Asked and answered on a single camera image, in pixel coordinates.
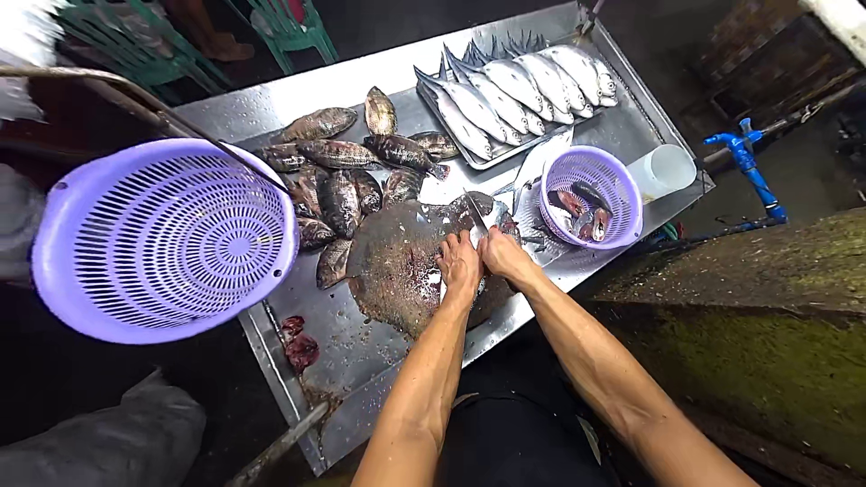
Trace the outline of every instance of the purple plastic basket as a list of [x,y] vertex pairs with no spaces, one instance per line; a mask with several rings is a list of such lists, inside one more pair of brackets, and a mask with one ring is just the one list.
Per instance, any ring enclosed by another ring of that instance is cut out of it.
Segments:
[[[551,218],[547,192],[569,190],[584,181],[604,196],[613,215],[601,242],[586,242]],[[541,216],[557,237],[569,244],[607,250],[633,244],[643,228],[643,202],[634,179],[619,159],[592,146],[572,146],[560,154],[541,174]]]
[[285,193],[206,140],[165,139],[78,167],[51,189],[33,274],[70,327],[159,343],[264,299],[288,274],[298,242]]

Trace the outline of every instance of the tilapia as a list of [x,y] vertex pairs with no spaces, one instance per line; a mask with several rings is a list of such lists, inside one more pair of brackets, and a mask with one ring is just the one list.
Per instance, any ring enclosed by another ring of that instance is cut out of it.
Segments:
[[373,135],[391,135],[397,131],[394,104],[379,88],[370,88],[364,100],[364,120]]
[[437,159],[450,159],[460,155],[457,145],[445,133],[431,130],[412,134],[409,138],[415,140],[423,150],[427,151],[427,154]]
[[423,174],[411,169],[392,169],[391,176],[385,181],[382,207],[387,208],[401,201],[418,199],[418,193],[421,192],[423,182]]
[[343,140],[310,140],[298,143],[298,152],[331,169],[377,169],[376,154],[360,144]]
[[352,238],[361,223],[361,207],[352,175],[340,169],[319,184],[319,203],[324,222],[341,238]]
[[598,71],[592,58],[584,51],[570,45],[551,46],[539,52],[562,67],[580,86],[586,99],[597,107],[601,90],[598,86]]
[[319,254],[319,264],[316,266],[316,287],[328,289],[346,277],[346,261],[352,240],[338,239],[329,243]]
[[329,226],[315,218],[298,217],[301,230],[301,250],[316,250],[333,242],[337,234]]
[[475,87],[448,80],[439,80],[425,74],[417,67],[415,67],[415,76],[422,83],[436,84],[445,90],[445,93],[451,97],[451,100],[454,100],[454,103],[469,121],[484,132],[489,133],[494,139],[505,142],[507,137],[505,127],[499,122],[499,117],[494,109]]
[[358,112],[351,108],[322,108],[293,121],[280,133],[280,142],[327,139],[351,127]]
[[401,135],[372,135],[364,137],[364,145],[370,147],[385,163],[429,173],[434,178],[444,181],[451,170],[450,167],[437,164],[430,158],[415,140]]
[[352,182],[358,192],[361,213],[369,215],[382,209],[382,187],[369,172],[363,169],[350,169]]
[[257,149],[253,153],[277,172],[295,172],[311,164],[309,159],[298,153],[295,144],[277,144]]

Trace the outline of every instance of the green plastic chair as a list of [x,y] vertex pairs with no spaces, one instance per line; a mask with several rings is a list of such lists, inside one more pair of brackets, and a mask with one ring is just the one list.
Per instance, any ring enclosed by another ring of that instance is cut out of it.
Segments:
[[[249,23],[259,37],[268,45],[282,72],[294,72],[286,51],[316,48],[325,64],[334,64],[339,58],[331,38],[325,32],[319,12],[310,0],[304,0],[304,22],[298,23],[288,11],[283,0],[247,0],[253,7]],[[256,13],[261,22],[255,19]]]
[[151,32],[159,34],[168,43],[170,54],[160,53],[154,47],[142,43],[136,33],[115,15],[106,0],[94,0],[93,3],[69,0],[69,3],[58,17],[64,30],[111,59],[111,65],[107,66],[109,69],[138,83],[163,101],[172,105],[180,102],[174,92],[162,85],[185,76],[192,78],[211,95],[225,93],[225,89],[211,76],[230,86],[229,79],[222,71],[141,0],[126,0],[126,4],[147,23]]

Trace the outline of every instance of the stainless steel table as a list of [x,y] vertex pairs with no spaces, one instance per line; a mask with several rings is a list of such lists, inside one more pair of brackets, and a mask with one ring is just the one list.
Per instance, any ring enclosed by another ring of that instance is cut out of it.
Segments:
[[[564,3],[191,103],[178,111],[222,140],[256,148],[267,144],[272,133],[295,118],[323,107],[362,104],[367,90],[378,86],[394,102],[400,133],[442,130],[415,91],[413,64],[428,73],[436,72],[443,43],[461,53],[473,37],[488,41],[491,34],[504,36],[508,31],[531,30],[552,40],[569,36],[576,25],[577,4]],[[597,54],[617,72],[620,104],[578,125],[573,144],[601,147],[626,164],[661,144],[675,144],[690,151],[600,23],[592,31],[591,40]],[[363,135],[365,127],[359,122],[340,138],[360,141]],[[452,159],[447,183],[427,178],[419,201],[446,204],[462,194],[463,187],[489,194],[514,179],[522,158],[518,156],[484,172],[471,169],[462,159]],[[374,173],[380,179],[385,174]],[[709,177],[703,181],[696,180],[690,187],[647,205],[643,234],[673,218],[714,186]],[[593,252],[562,245],[559,251],[548,251],[546,257],[537,256],[537,260],[547,275],[568,291],[624,250]],[[410,343],[390,325],[366,319],[345,282],[324,291],[316,289],[317,261],[318,255],[299,255],[281,286],[239,318],[290,425],[297,424],[310,411],[311,403],[323,399],[339,403],[319,430],[310,431],[300,441],[313,472],[319,475],[370,437]],[[305,330],[320,344],[318,361],[300,378],[284,357],[276,330],[281,319],[292,315],[306,319]],[[514,296],[489,320],[469,331],[463,366],[533,317],[524,296]]]

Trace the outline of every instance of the hand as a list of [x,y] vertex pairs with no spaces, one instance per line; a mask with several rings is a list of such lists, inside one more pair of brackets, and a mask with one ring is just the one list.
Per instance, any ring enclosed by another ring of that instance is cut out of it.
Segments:
[[481,280],[483,265],[478,251],[472,247],[469,241],[469,231],[460,232],[460,240],[457,235],[450,233],[443,242],[439,243],[442,255],[436,257],[436,264],[442,271],[442,280],[448,286],[448,291],[469,292],[474,298]]
[[514,238],[502,233],[497,226],[490,227],[488,235],[478,243],[478,252],[490,272],[518,286],[541,270]]

